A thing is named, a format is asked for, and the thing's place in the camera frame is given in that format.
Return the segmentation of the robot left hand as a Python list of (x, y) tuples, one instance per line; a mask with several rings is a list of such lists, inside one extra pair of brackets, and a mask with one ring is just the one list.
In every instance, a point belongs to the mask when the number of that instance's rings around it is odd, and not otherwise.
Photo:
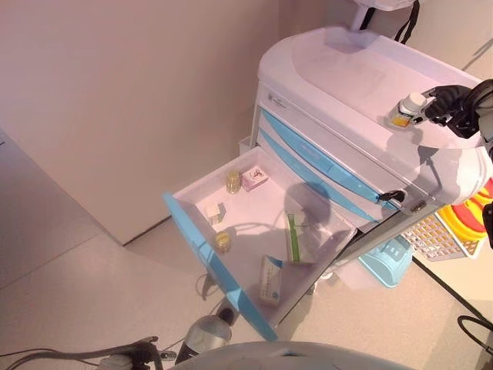
[(158, 341), (156, 336), (150, 336), (132, 343), (129, 357), (134, 365), (144, 366), (153, 364), (161, 365), (163, 362), (174, 362), (177, 353), (169, 349), (159, 350), (155, 343)]

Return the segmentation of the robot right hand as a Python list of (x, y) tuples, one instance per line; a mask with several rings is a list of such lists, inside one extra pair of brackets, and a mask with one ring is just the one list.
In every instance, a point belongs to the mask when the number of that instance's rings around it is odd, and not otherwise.
[(468, 139), (479, 131), (476, 109), (479, 89), (466, 86), (436, 86), (422, 93), (426, 104), (412, 120), (413, 124), (431, 121), (447, 127), (456, 136)]

